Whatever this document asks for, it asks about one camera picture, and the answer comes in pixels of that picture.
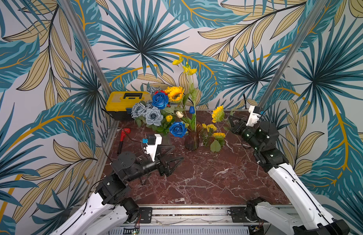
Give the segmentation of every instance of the brown glass vase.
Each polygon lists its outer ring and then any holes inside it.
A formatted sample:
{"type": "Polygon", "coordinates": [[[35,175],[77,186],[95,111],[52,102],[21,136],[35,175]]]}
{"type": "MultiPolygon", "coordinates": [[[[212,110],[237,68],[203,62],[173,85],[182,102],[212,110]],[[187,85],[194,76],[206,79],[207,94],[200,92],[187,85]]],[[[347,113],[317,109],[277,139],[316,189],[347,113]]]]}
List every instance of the brown glass vase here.
{"type": "Polygon", "coordinates": [[[185,137],[184,146],[188,150],[196,150],[200,145],[200,132],[203,129],[203,125],[199,121],[196,124],[196,132],[188,130],[188,135],[185,137]]]}

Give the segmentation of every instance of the blue tulip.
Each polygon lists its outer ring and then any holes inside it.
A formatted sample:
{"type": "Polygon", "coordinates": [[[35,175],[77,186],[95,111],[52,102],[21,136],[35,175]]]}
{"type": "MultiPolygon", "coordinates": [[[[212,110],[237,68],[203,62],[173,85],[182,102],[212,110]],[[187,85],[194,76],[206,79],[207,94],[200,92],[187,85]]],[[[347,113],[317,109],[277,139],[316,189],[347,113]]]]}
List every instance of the blue tulip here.
{"type": "Polygon", "coordinates": [[[185,124],[182,123],[181,121],[174,122],[170,126],[169,130],[173,136],[180,137],[180,138],[182,138],[187,132],[187,128],[185,127],[185,124]]]}
{"type": "Polygon", "coordinates": [[[195,111],[195,107],[191,106],[189,107],[189,113],[190,114],[194,114],[196,111],[195,111]]]}

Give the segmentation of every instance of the metal frame pole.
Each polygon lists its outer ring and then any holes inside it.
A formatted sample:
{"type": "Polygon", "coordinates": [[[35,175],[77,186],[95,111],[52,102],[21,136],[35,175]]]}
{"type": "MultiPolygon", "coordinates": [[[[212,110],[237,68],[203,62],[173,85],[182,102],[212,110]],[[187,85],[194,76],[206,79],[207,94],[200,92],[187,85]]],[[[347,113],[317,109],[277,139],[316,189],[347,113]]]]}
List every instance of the metal frame pole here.
{"type": "Polygon", "coordinates": [[[324,9],[327,2],[328,0],[316,0],[315,4],[311,9],[311,12],[306,17],[306,21],[304,22],[304,24],[302,24],[299,33],[292,42],[289,50],[286,52],[285,58],[282,60],[272,80],[269,82],[269,85],[265,90],[264,95],[261,97],[260,103],[258,104],[259,107],[263,108],[269,97],[272,95],[274,88],[278,84],[278,81],[281,79],[281,76],[285,71],[285,68],[287,68],[290,60],[310,32],[313,24],[315,23],[317,17],[320,15],[321,11],[324,9]]]}
{"type": "Polygon", "coordinates": [[[111,94],[111,88],[109,83],[107,82],[106,77],[104,76],[103,70],[100,67],[98,60],[96,59],[94,52],[91,48],[89,40],[85,34],[85,31],[82,28],[81,22],[77,17],[77,13],[74,10],[70,0],[59,0],[60,5],[65,13],[66,18],[68,19],[73,32],[76,34],[78,40],[81,43],[82,49],[84,50],[87,59],[89,60],[91,66],[98,77],[99,82],[102,85],[104,92],[109,96],[111,94]]]}

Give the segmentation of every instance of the wall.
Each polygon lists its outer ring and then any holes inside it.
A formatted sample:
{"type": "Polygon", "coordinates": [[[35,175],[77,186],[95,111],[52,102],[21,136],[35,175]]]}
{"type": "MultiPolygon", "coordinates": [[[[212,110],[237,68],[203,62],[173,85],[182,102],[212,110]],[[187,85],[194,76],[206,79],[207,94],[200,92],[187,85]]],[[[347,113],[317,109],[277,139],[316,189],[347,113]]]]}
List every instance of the wall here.
{"type": "MultiPolygon", "coordinates": [[[[97,3],[72,2],[86,10],[86,32],[99,30],[97,3]]],[[[57,1],[0,1],[0,234],[49,234],[80,203],[101,156],[104,105],[57,1]]]]}
{"type": "Polygon", "coordinates": [[[147,83],[188,87],[181,66],[172,65],[180,56],[184,65],[198,69],[194,84],[201,109],[242,108],[243,94],[253,102],[314,3],[268,0],[254,7],[251,0],[99,2],[102,32],[93,50],[112,89],[146,90],[147,83]]]}
{"type": "Polygon", "coordinates": [[[292,58],[267,119],[307,188],[352,234],[363,234],[363,1],[337,3],[327,26],[311,30],[317,40],[292,58]]]}

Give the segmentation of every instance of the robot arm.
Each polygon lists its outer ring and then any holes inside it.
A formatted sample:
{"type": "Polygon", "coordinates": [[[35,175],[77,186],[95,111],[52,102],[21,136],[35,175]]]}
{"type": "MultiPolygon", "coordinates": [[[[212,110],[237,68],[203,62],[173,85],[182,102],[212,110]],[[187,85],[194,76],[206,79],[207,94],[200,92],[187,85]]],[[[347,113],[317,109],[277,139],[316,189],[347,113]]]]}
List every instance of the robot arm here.
{"type": "Polygon", "coordinates": [[[276,149],[277,127],[268,121],[257,123],[261,109],[251,106],[247,120],[230,116],[231,131],[242,137],[254,149],[256,162],[277,182],[297,210],[301,221],[282,213],[263,199],[255,199],[247,204],[246,216],[249,220],[264,219],[287,235],[347,235],[349,228],[343,220],[336,220],[320,205],[311,192],[294,172],[287,158],[276,149]]]}
{"type": "Polygon", "coordinates": [[[156,170],[161,176],[170,176],[183,161],[183,157],[165,157],[174,146],[162,146],[161,142],[162,137],[158,134],[143,140],[146,143],[143,150],[149,156],[146,159],[137,159],[131,152],[119,154],[110,164],[114,172],[98,184],[87,202],[52,235],[98,235],[126,221],[138,220],[139,207],[132,198],[127,198],[131,190],[128,182],[156,170]],[[173,167],[170,167],[171,162],[175,162],[173,167]]]}

